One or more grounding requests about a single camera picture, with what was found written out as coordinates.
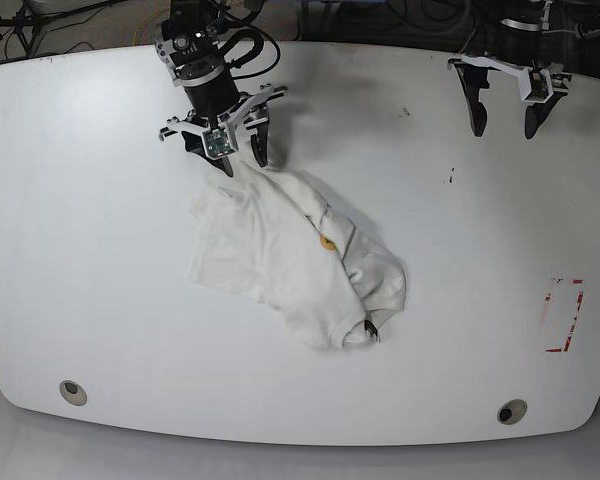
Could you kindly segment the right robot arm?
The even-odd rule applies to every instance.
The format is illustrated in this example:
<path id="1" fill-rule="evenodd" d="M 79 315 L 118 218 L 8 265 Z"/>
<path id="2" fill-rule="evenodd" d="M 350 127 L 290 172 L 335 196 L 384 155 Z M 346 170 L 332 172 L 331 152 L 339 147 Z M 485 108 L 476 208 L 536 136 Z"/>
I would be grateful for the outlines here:
<path id="1" fill-rule="evenodd" d="M 239 151 L 237 131 L 250 136 L 255 162 L 268 166 L 269 103 L 283 97 L 287 88 L 264 84 L 256 93 L 238 89 L 238 80 L 270 71 L 234 76 L 232 72 L 256 60 L 266 42 L 281 50 L 268 34 L 252 24 L 258 11 L 239 18 L 218 1 L 172 1 L 169 18 L 157 28 L 155 51 L 172 82 L 183 88 L 191 103 L 184 119 L 172 117 L 159 131 L 165 140 L 180 135 L 185 151 L 233 175 L 230 157 Z"/>

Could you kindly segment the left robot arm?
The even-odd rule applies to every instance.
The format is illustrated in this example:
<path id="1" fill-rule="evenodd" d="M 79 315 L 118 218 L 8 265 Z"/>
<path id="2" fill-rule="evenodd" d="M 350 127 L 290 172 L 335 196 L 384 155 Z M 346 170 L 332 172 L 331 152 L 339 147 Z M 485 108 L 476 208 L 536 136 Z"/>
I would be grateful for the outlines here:
<path id="1" fill-rule="evenodd" d="M 572 75 L 561 63 L 539 59 L 542 36 L 549 31 L 550 9 L 549 1 L 500 1 L 491 9 L 495 16 L 493 49 L 463 52 L 448 60 L 448 67 L 459 78 L 476 137 L 484 134 L 488 121 L 480 94 L 490 88 L 492 71 L 516 80 L 518 96 L 526 105 L 524 134 L 528 140 L 568 95 Z"/>

